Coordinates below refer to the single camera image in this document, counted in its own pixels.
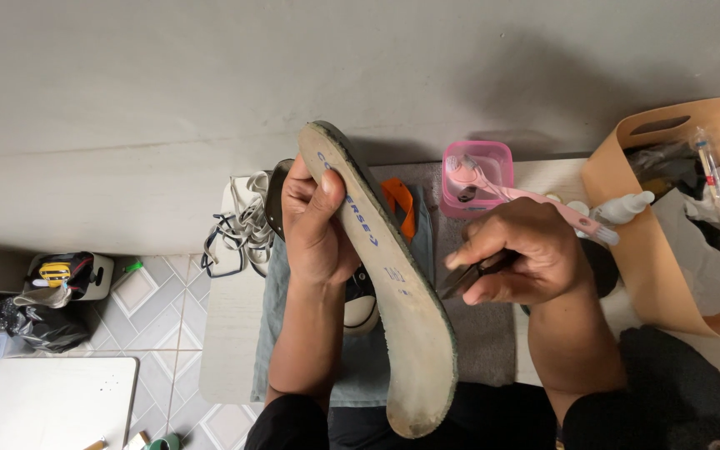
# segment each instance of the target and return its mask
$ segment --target forearm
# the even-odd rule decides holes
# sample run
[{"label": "forearm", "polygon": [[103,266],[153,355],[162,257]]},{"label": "forearm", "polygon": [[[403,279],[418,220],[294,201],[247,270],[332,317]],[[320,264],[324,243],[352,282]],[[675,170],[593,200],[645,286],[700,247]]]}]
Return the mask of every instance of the forearm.
[{"label": "forearm", "polygon": [[529,344],[561,423],[577,398],[626,385],[618,345],[592,285],[534,305]]},{"label": "forearm", "polygon": [[343,283],[308,286],[291,278],[266,404],[285,394],[309,395],[324,408],[329,403],[343,345],[344,295]]}]

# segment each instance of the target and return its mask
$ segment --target orange cloth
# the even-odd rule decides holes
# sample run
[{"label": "orange cloth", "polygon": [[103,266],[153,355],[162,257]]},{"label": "orange cloth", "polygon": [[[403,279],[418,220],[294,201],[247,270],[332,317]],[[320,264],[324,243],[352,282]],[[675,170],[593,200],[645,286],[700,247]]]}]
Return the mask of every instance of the orange cloth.
[{"label": "orange cloth", "polygon": [[385,195],[385,200],[388,201],[390,210],[396,212],[396,203],[405,211],[407,216],[405,221],[402,222],[402,234],[405,235],[407,243],[413,240],[415,236],[415,213],[413,212],[413,195],[402,183],[401,179],[396,177],[392,179],[386,179],[382,183],[382,194]]}]

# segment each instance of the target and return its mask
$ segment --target white shoelace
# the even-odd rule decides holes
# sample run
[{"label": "white shoelace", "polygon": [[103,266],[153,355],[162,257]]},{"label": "white shoelace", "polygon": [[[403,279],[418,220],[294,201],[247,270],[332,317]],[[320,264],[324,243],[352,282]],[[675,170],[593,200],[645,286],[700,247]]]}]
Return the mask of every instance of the white shoelace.
[{"label": "white shoelace", "polygon": [[[270,245],[274,239],[274,230],[265,220],[265,197],[268,194],[268,172],[255,172],[246,181],[246,189],[255,192],[252,200],[241,209],[238,191],[235,189],[235,178],[230,177],[230,193],[235,205],[235,225],[225,218],[210,229],[209,236],[221,235],[224,245],[229,250],[241,251],[242,255],[254,266],[268,262]],[[210,252],[210,237],[205,241],[205,255],[218,264],[218,259]]]}]

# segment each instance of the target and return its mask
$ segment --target pink container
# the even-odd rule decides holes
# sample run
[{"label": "pink container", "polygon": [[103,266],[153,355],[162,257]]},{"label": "pink container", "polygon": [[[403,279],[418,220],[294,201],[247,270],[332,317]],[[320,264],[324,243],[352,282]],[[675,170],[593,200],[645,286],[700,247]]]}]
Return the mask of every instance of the pink container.
[{"label": "pink container", "polygon": [[465,188],[465,185],[457,184],[446,177],[446,157],[461,158],[463,155],[473,157],[482,168],[485,177],[493,184],[506,188],[513,187],[513,155],[505,144],[494,141],[453,142],[443,152],[441,212],[446,217],[474,219],[505,201],[482,189],[477,189],[477,195],[470,202],[462,203],[458,200],[458,194]]}]

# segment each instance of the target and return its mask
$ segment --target pink brush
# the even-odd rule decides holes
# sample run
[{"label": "pink brush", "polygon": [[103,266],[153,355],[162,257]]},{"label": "pink brush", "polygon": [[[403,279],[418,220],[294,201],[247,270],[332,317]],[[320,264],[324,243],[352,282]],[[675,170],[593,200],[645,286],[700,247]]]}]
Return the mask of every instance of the pink brush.
[{"label": "pink brush", "polygon": [[555,200],[540,194],[535,194],[535,192],[498,186],[488,181],[479,164],[477,164],[474,158],[468,155],[463,155],[459,160],[456,156],[446,157],[446,174],[449,176],[449,179],[457,184],[485,190],[508,202],[518,197],[529,197],[538,203],[552,203],[571,227],[586,233],[588,236],[599,238],[609,245],[616,245],[618,243],[618,233],[560,202],[555,202]]}]

